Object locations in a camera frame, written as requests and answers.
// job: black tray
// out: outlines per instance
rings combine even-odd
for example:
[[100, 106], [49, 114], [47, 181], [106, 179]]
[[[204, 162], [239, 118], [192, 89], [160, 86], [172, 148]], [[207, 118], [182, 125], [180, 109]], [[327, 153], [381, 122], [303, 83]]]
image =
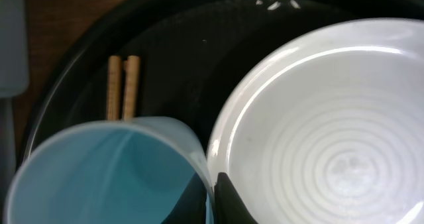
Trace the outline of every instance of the black tray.
[[277, 47], [369, 17], [424, 18], [422, 0], [128, 0], [66, 53], [33, 107], [19, 164], [49, 136], [105, 118], [107, 58], [142, 58], [137, 115], [188, 124], [204, 148], [225, 100]]

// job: blue cup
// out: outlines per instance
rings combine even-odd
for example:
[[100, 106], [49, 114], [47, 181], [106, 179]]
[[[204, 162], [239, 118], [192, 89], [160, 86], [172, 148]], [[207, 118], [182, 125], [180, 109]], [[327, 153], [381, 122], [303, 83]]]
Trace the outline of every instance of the blue cup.
[[35, 150], [11, 184], [4, 219], [6, 224], [165, 223], [173, 210], [180, 211], [183, 193], [202, 200], [196, 195], [203, 191], [209, 196], [207, 203], [203, 197], [206, 223], [212, 223], [211, 186], [203, 149], [182, 122], [98, 121], [61, 131]]

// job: wooden chopstick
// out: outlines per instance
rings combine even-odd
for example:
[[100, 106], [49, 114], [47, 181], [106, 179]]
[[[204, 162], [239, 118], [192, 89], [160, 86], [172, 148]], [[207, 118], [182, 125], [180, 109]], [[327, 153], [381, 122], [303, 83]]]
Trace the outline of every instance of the wooden chopstick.
[[109, 58], [109, 73], [107, 80], [107, 120], [119, 119], [119, 108], [121, 102], [121, 57], [111, 56]]
[[140, 58], [138, 56], [129, 56], [127, 61], [127, 78], [125, 81], [124, 106], [122, 116], [124, 121], [128, 121], [135, 115], [138, 91], [138, 74], [140, 73]]

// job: wooden surface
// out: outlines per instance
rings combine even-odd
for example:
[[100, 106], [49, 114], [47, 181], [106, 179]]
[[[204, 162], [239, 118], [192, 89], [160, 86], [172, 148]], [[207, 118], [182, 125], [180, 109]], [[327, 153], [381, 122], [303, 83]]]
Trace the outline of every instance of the wooden surface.
[[124, 0], [25, 0], [30, 86], [13, 100], [17, 152], [34, 102], [61, 55], [99, 17]]

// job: white bowl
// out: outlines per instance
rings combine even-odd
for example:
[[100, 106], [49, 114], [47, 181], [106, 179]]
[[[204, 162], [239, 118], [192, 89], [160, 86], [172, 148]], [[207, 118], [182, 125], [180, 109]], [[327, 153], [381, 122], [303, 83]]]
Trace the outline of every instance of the white bowl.
[[424, 23], [322, 28], [261, 61], [207, 154], [259, 223], [424, 223]]

